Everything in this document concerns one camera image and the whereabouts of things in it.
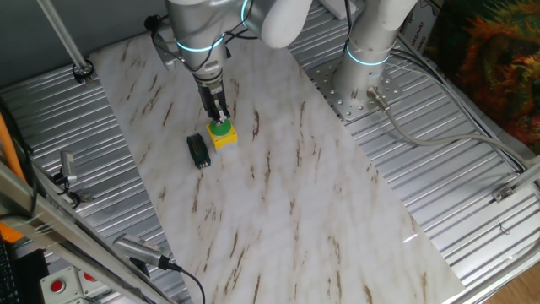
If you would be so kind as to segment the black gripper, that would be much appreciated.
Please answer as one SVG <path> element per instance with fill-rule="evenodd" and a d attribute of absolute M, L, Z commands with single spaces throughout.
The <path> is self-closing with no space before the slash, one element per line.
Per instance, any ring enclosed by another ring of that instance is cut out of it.
<path fill-rule="evenodd" d="M 230 119 L 222 80 L 197 84 L 197 88 L 203 107 L 215 125 L 223 124 Z"/>

